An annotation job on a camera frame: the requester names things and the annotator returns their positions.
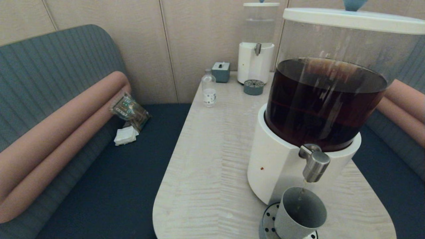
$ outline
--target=wooden table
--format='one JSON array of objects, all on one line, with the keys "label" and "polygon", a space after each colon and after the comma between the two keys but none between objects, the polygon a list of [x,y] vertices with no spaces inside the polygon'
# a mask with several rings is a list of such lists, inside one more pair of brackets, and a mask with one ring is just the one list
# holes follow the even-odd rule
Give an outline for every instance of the wooden table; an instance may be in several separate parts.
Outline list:
[{"label": "wooden table", "polygon": [[[271,82],[262,95],[250,96],[232,72],[228,83],[216,84],[213,108],[203,106],[198,88],[155,198],[159,239],[258,238],[266,205],[249,187],[246,170]],[[396,238],[388,212],[352,161],[322,200],[328,219],[319,238]]]}]

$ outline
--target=drip tray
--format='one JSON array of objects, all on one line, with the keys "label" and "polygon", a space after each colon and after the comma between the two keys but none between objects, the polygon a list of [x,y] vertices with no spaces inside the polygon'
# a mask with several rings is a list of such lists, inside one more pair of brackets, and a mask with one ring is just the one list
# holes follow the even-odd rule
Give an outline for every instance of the drip tray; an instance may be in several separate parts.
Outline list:
[{"label": "drip tray", "polygon": [[[264,212],[263,219],[261,220],[260,227],[258,229],[260,239],[284,239],[280,238],[275,230],[275,218],[278,213],[279,204],[280,203],[278,202],[271,204]],[[318,239],[317,231],[304,237],[304,239]]]}]

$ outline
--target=metal cup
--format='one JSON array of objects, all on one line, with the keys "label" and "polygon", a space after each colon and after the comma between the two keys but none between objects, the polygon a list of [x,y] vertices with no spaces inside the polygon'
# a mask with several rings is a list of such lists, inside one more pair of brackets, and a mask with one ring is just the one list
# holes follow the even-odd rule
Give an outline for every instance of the metal cup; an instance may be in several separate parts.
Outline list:
[{"label": "metal cup", "polygon": [[288,188],[280,200],[275,229],[280,238],[302,239],[321,227],[326,215],[316,194],[300,187]]}]

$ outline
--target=bottle label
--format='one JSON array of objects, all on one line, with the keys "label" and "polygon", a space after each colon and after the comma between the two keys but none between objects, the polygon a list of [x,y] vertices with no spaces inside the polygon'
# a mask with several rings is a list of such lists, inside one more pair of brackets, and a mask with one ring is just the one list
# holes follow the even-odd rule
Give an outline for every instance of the bottle label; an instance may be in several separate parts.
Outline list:
[{"label": "bottle label", "polygon": [[213,105],[217,101],[217,96],[215,95],[215,89],[205,89],[204,90],[204,104]]}]

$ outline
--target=snack package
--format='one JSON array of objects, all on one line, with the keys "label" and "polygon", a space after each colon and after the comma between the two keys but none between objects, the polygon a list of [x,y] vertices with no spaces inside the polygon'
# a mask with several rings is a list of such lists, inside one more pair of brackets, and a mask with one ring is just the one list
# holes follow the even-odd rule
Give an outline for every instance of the snack package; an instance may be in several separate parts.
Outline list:
[{"label": "snack package", "polygon": [[123,92],[109,107],[121,119],[128,121],[138,132],[152,116],[129,93]]}]

